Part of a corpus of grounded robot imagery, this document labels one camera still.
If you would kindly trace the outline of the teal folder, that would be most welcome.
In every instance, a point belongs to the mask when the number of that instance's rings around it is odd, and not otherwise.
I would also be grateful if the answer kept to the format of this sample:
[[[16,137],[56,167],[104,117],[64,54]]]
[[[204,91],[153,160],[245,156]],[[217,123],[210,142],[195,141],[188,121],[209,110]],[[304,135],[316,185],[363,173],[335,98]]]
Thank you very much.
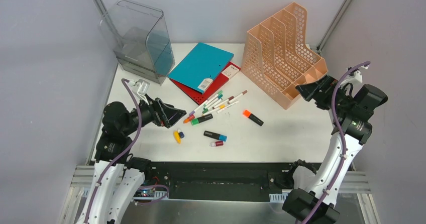
[[[198,43],[168,77],[199,93],[204,93],[234,54],[205,43]]]

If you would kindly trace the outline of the red folder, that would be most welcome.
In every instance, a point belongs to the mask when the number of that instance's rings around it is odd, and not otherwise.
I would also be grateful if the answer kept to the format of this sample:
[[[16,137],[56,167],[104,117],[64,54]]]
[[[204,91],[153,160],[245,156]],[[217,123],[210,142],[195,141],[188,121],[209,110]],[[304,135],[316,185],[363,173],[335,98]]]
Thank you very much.
[[[220,88],[225,85],[231,78],[233,78],[238,72],[240,72],[240,67],[235,65],[232,62],[229,62],[222,72],[216,77],[216,79],[209,85],[204,93],[195,91],[194,89],[187,87],[181,83],[178,83],[175,80],[170,80],[174,83],[180,90],[182,90],[189,98],[191,98],[198,105],[202,104],[209,97],[217,93]]]

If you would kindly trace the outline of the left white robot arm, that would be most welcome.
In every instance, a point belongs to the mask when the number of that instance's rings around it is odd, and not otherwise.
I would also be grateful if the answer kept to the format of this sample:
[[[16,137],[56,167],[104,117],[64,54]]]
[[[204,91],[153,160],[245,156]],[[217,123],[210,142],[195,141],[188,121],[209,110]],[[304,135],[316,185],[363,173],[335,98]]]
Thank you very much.
[[[93,179],[77,223],[120,223],[137,189],[153,180],[153,172],[148,169],[150,160],[128,157],[135,143],[130,134],[136,133],[137,138],[149,123],[169,129],[186,115],[185,110],[159,98],[134,103],[132,111],[119,101],[107,104],[103,110]]]

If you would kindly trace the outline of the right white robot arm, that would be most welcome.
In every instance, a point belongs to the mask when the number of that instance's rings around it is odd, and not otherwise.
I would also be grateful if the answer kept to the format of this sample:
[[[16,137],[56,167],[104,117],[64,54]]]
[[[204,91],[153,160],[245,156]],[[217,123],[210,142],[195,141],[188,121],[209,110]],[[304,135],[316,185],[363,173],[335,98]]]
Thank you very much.
[[[336,223],[335,209],[340,185],[356,155],[372,134],[368,120],[374,110],[388,101],[379,88],[364,84],[355,96],[347,95],[331,76],[296,90],[306,100],[315,100],[319,109],[329,111],[334,126],[326,156],[318,170],[298,160],[285,175],[292,188],[283,210],[301,223]]]

